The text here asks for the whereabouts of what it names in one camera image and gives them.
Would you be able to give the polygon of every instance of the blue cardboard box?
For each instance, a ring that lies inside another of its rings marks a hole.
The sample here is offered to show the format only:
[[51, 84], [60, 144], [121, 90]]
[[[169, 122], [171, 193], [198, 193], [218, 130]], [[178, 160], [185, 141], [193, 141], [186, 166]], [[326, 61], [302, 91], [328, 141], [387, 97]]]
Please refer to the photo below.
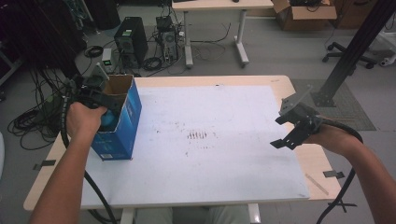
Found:
[[133, 76], [109, 76], [104, 93], [123, 102], [114, 131], [98, 132], [92, 148], [103, 161], [130, 160], [142, 104]]

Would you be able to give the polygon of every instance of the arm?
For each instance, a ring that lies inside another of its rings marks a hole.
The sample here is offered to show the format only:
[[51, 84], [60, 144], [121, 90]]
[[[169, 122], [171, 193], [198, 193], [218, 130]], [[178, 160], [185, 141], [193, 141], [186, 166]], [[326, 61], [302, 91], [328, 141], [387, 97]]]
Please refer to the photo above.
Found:
[[85, 165], [104, 107], [70, 105], [67, 131], [70, 145], [56, 166], [30, 217], [30, 223], [78, 223]]
[[306, 143], [344, 156], [355, 169], [376, 224], [396, 221], [396, 182], [373, 151], [341, 129], [322, 125]]

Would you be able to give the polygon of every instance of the hand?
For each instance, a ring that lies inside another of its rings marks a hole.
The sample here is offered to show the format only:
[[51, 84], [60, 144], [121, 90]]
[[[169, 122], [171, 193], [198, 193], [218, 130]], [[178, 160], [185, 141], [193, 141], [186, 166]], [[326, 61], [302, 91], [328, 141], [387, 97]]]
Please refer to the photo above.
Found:
[[353, 146], [361, 145], [361, 142], [353, 135], [326, 124], [322, 124], [319, 133], [312, 134], [304, 143], [321, 145], [342, 156], [346, 156]]
[[103, 106], [89, 109], [79, 102], [71, 104], [66, 117], [67, 132], [72, 138], [78, 133], [94, 136], [100, 127], [101, 117], [106, 112], [107, 108]]

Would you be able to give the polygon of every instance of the office chair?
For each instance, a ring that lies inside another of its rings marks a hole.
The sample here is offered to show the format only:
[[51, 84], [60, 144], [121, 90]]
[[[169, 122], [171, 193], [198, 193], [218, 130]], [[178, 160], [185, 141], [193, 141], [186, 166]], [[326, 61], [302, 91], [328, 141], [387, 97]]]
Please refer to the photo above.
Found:
[[[336, 43], [336, 42], [332, 42], [332, 44], [330, 44], [327, 47], [327, 50], [333, 50], [334, 48], [339, 49], [341, 52], [331, 52], [331, 53], [327, 53], [326, 56], [322, 59], [322, 61], [324, 63], [326, 63], [327, 61], [329, 61], [329, 58], [332, 57], [341, 57], [344, 54], [344, 51], [346, 50], [346, 48], [344, 48], [343, 46], [341, 46], [340, 44]], [[374, 68], [374, 65], [377, 64], [377, 61], [371, 58], [367, 58], [365, 56], [361, 56], [360, 60], [362, 62], [367, 63], [366, 64], [366, 68], [367, 69], [372, 69]]]

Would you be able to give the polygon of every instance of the box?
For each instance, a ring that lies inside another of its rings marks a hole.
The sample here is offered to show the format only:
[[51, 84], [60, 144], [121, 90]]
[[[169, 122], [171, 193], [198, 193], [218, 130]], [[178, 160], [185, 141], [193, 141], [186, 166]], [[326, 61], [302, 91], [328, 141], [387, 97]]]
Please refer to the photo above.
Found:
[[331, 24], [337, 29], [359, 29], [376, 2], [376, 0], [334, 0], [337, 19], [331, 21]]
[[337, 18], [330, 0], [323, 0], [318, 7], [292, 7], [288, 0], [273, 0], [276, 20], [282, 30], [322, 30], [328, 20]]
[[109, 78], [104, 93], [121, 102], [122, 109], [115, 130], [98, 132], [93, 138], [92, 148], [103, 161], [130, 160], [142, 104], [133, 76]]

